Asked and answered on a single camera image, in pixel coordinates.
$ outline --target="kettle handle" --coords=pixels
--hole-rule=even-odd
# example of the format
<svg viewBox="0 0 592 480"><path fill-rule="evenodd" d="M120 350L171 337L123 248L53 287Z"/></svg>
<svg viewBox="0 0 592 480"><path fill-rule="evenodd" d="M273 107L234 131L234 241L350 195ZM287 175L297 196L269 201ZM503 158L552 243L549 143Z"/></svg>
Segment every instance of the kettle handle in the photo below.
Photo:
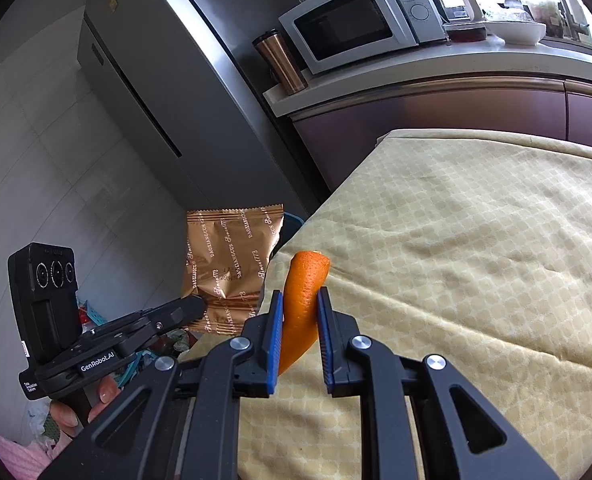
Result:
<svg viewBox="0 0 592 480"><path fill-rule="evenodd" d="M471 22L482 22L483 21L483 11L480 9L478 2L476 0L463 0L465 2L465 9L467 9L467 14L470 17Z"/></svg>

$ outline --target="camera lens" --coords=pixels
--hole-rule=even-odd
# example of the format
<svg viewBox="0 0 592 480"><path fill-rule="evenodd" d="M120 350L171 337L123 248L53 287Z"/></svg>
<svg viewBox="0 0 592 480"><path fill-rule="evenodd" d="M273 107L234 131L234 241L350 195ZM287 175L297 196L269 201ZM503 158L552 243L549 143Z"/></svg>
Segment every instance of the camera lens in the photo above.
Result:
<svg viewBox="0 0 592 480"><path fill-rule="evenodd" d="M42 288L45 288L49 284L49 273L45 264L38 264L36 268L36 279Z"/></svg>
<svg viewBox="0 0 592 480"><path fill-rule="evenodd" d="M51 262L51 280L56 286L62 286L64 283L64 272L60 262Z"/></svg>
<svg viewBox="0 0 592 480"><path fill-rule="evenodd" d="M64 275L69 283L74 281L74 266L71 263L67 263L64 266Z"/></svg>

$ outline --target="gold wrapper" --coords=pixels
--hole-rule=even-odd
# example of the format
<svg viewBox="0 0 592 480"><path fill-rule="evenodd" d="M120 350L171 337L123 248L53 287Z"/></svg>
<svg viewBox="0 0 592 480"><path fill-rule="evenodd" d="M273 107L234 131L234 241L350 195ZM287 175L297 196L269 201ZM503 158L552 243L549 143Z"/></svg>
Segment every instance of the gold wrapper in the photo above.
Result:
<svg viewBox="0 0 592 480"><path fill-rule="evenodd" d="M282 227L282 205L187 213L182 296L199 294L205 316L187 330L238 335L256 315L271 251Z"/></svg>

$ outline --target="white bowl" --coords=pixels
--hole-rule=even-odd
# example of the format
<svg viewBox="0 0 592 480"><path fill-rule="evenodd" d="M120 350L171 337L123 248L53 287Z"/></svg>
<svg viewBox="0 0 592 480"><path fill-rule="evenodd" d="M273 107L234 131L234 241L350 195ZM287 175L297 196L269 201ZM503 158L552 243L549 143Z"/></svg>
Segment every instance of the white bowl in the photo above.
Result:
<svg viewBox="0 0 592 480"><path fill-rule="evenodd" d="M505 43L518 45L535 45L547 31L545 24L538 22L486 22L485 26Z"/></svg>

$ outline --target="gray refrigerator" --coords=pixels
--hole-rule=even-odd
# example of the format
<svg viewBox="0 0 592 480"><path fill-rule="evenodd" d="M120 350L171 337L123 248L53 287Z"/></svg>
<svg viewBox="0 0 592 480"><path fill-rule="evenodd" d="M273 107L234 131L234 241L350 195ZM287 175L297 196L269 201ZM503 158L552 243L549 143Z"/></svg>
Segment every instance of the gray refrigerator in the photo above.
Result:
<svg viewBox="0 0 592 480"><path fill-rule="evenodd" d="M187 209L284 203L308 217L329 196L252 40L297 0L87 0L78 60L108 112Z"/></svg>

